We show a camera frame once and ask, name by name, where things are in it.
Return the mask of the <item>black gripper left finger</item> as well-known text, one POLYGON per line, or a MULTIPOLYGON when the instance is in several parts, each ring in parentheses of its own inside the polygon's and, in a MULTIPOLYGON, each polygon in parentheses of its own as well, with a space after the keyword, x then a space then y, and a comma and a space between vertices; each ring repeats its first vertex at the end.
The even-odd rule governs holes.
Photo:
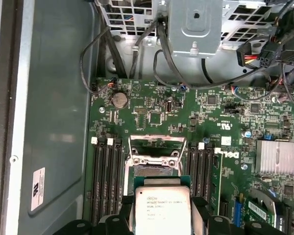
POLYGON ((133 235, 129 225, 133 205, 134 196, 123 196, 119 214, 110 215, 97 225, 83 219, 73 220, 63 227, 63 235, 133 235))

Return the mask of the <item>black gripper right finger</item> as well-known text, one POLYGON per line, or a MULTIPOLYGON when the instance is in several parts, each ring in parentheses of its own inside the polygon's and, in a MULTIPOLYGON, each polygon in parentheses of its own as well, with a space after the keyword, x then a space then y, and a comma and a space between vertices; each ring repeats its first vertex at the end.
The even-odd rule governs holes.
POLYGON ((229 218, 210 215, 202 197, 191 197, 192 235, 280 235, 281 231, 265 222, 249 221, 243 228, 237 227, 229 218))

